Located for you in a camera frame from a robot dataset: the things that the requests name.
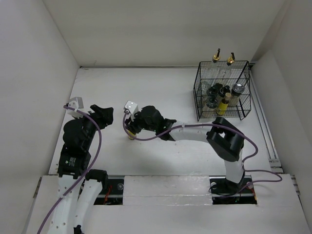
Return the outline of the spice jar foil lid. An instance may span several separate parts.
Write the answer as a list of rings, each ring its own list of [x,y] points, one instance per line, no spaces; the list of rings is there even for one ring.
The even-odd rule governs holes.
[[[240,100],[240,96],[244,93],[245,86],[241,83],[236,83],[232,86],[231,99],[229,106],[236,106]]]

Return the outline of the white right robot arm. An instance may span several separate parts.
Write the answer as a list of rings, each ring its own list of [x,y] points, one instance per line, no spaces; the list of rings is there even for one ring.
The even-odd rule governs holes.
[[[212,123],[186,124],[175,119],[164,118],[154,106],[141,110],[134,103],[124,107],[124,129],[131,139],[142,130],[156,134],[154,138],[164,141],[199,141],[208,143],[215,153],[224,160],[226,175],[225,193],[233,194],[243,186],[245,172],[242,165],[244,138],[242,132],[223,117]]]

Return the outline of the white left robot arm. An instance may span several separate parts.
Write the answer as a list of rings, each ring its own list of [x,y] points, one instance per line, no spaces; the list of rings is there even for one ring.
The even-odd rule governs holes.
[[[105,170],[92,169],[96,156],[90,155],[95,134],[113,123],[113,108],[91,105],[84,112],[68,103],[65,109],[73,116],[64,127],[63,147],[58,162],[58,199],[49,214],[49,234],[82,234],[87,216],[99,194],[107,191]]]

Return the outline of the glass bottle dark contents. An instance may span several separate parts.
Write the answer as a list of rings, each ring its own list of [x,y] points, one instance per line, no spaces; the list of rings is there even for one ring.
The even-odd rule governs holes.
[[[234,52],[226,60],[226,65],[222,66],[219,70],[215,83],[225,86],[231,76],[231,65],[235,62]]]

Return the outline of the yellow label bottle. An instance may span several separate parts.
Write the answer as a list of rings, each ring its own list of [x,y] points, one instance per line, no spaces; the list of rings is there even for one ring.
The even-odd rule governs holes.
[[[128,134],[128,138],[130,140],[135,140],[136,139],[136,134],[133,134],[131,131],[128,131],[127,134]]]
[[[217,96],[217,107],[215,112],[218,116],[222,116],[225,114],[231,100],[231,96],[231,93],[225,93],[224,96]]]

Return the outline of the brown spice jar black lid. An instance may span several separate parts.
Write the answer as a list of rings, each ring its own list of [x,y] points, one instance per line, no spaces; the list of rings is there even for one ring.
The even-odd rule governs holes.
[[[216,97],[217,94],[219,92],[219,89],[215,86],[211,86],[208,90],[207,90],[207,96],[208,97]]]

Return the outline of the white spice jar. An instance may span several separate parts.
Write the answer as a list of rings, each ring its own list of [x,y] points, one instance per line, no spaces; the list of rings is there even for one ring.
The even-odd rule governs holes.
[[[230,90],[229,85],[223,86],[223,87],[219,90],[218,95],[219,95],[221,98],[224,98],[225,95],[226,95],[227,93],[231,93],[231,90]]]
[[[214,97],[210,97],[206,100],[205,108],[207,111],[215,110],[217,107],[217,100]]]

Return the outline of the glass bottle gold pourer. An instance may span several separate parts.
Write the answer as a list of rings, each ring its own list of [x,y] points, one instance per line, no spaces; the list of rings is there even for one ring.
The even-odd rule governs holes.
[[[207,86],[206,92],[213,86],[215,80],[218,77],[219,73],[219,64],[218,61],[220,60],[220,48],[218,48],[217,53],[213,55],[211,66],[209,67],[208,74],[207,74]]]

